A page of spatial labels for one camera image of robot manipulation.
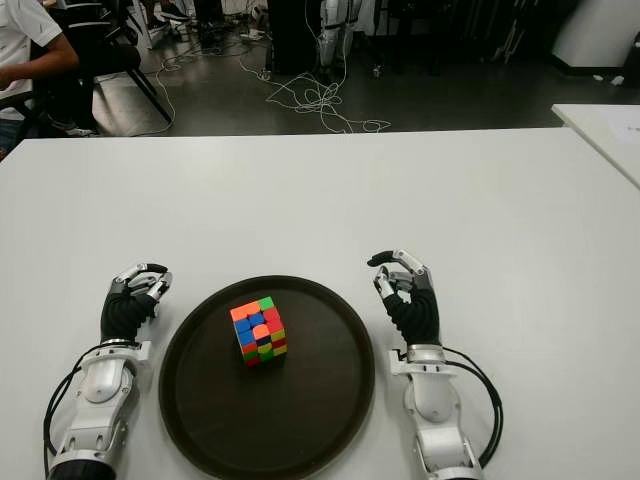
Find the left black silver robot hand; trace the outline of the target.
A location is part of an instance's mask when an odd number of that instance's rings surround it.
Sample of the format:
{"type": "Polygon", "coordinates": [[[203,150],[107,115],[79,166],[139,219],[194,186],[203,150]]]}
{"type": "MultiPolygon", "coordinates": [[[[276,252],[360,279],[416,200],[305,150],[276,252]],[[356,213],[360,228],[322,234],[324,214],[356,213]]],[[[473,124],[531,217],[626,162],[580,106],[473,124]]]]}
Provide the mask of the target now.
{"type": "Polygon", "coordinates": [[[141,325],[155,317],[172,273],[156,263],[136,263],[112,280],[101,311],[100,341],[134,342],[141,325]]]}

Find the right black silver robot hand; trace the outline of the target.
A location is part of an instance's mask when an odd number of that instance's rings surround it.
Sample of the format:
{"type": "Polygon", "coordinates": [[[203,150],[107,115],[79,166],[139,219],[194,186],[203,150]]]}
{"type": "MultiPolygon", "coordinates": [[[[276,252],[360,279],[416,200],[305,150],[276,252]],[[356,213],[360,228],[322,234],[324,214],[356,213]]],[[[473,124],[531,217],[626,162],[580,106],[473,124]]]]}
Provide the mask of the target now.
{"type": "Polygon", "coordinates": [[[368,261],[373,284],[408,346],[440,345],[440,319],[430,269],[407,250],[385,250],[368,261]]]}

